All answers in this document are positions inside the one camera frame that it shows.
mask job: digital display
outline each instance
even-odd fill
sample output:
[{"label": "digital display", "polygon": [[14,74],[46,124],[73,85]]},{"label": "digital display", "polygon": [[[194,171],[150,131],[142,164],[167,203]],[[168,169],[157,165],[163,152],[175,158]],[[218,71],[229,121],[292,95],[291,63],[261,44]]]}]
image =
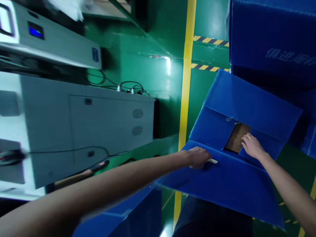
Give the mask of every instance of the digital display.
[{"label": "digital display", "polygon": [[28,21],[28,25],[29,25],[29,33],[32,36],[35,36],[36,38],[42,39],[44,40],[44,29],[43,27]]}]

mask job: green epoxy floor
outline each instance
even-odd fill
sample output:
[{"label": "green epoxy floor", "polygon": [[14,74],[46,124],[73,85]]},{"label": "green epoxy floor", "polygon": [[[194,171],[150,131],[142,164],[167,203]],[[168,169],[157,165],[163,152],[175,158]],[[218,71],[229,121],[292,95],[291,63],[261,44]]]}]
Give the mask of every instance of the green epoxy floor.
[{"label": "green epoxy floor", "polygon": [[[228,40],[226,21],[228,0],[197,0],[194,35]],[[113,158],[106,171],[130,157],[144,159],[165,155],[178,149],[183,52],[187,1],[148,1],[148,34],[126,21],[85,18],[86,37],[104,48],[103,64],[108,78],[116,83],[140,82],[145,90],[160,99],[160,138],[126,156]],[[192,61],[198,64],[230,68],[229,49],[223,46],[193,42]],[[97,70],[89,73],[100,75]],[[192,69],[187,139],[216,72]],[[97,82],[99,78],[89,77]],[[316,162],[298,149],[286,145],[277,162],[310,193]],[[163,237],[172,235],[174,191],[163,189]],[[280,206],[285,219],[293,220],[286,206]],[[254,236],[298,236],[299,224],[285,224],[287,233],[254,220]]]}]

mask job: black cable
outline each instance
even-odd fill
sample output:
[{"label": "black cable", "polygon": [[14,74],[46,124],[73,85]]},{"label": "black cable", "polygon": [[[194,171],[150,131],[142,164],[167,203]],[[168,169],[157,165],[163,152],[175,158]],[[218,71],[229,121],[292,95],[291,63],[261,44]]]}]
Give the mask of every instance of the black cable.
[{"label": "black cable", "polygon": [[149,95],[149,97],[151,97],[150,94],[148,94],[147,92],[144,92],[144,93],[147,94],[147,95]]},{"label": "black cable", "polygon": [[122,156],[122,155],[118,155],[120,153],[123,153],[123,152],[127,152],[126,154],[129,153],[129,151],[122,151],[122,152],[119,152],[119,153],[116,153],[114,155],[110,155],[108,150],[102,146],[87,146],[87,147],[82,147],[82,148],[78,148],[78,149],[72,149],[72,150],[63,150],[63,151],[32,151],[32,152],[29,152],[27,154],[47,154],[47,153],[63,153],[63,152],[70,152],[70,151],[77,151],[77,150],[84,150],[84,149],[88,149],[88,148],[93,148],[93,147],[96,147],[96,148],[100,148],[102,150],[104,150],[107,154],[107,157],[112,157],[112,156]]},{"label": "black cable", "polygon": [[93,83],[93,82],[90,82],[90,81],[88,80],[89,83],[91,83],[91,84],[93,84],[93,85],[101,85],[101,84],[104,83],[106,80],[108,80],[109,82],[111,82],[112,84],[114,84],[114,85],[117,86],[116,83],[114,83],[113,81],[111,81],[109,78],[107,78],[107,77],[105,76],[105,73],[104,73],[101,69],[99,69],[99,72],[101,72],[102,77],[97,76],[97,75],[93,75],[93,74],[90,74],[90,73],[87,73],[87,74],[88,74],[88,75],[91,75],[91,76],[103,78],[103,80],[102,80],[101,82],[99,82],[99,83]]},{"label": "black cable", "polygon": [[136,83],[139,84],[144,92],[144,87],[139,83],[139,82],[135,82],[135,81],[126,81],[126,82],[121,82],[120,86],[122,86],[124,83]]}]

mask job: box flap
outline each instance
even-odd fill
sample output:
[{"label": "box flap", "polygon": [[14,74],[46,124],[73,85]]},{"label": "box flap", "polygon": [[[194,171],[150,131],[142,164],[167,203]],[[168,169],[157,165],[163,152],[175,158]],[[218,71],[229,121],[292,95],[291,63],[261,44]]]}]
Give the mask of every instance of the box flap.
[{"label": "box flap", "polygon": [[157,182],[284,229],[266,171],[243,161],[243,158],[237,159],[225,151],[214,150],[192,140],[183,150],[196,146],[207,149],[218,163],[208,162],[203,170],[186,167]]}]

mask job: finger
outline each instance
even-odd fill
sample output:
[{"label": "finger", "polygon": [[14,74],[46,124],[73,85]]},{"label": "finger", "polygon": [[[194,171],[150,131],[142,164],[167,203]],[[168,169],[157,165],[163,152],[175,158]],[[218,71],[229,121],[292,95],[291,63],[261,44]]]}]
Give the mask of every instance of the finger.
[{"label": "finger", "polygon": [[248,139],[251,139],[252,137],[250,136],[250,133],[247,133],[246,135],[245,135]]},{"label": "finger", "polygon": [[251,133],[247,133],[251,138],[255,138]]},{"label": "finger", "polygon": [[241,143],[243,145],[243,148],[245,149],[245,151],[248,150],[247,145],[245,143]]},{"label": "finger", "polygon": [[249,138],[246,135],[244,135],[241,139],[244,140],[244,142],[249,141]]}]

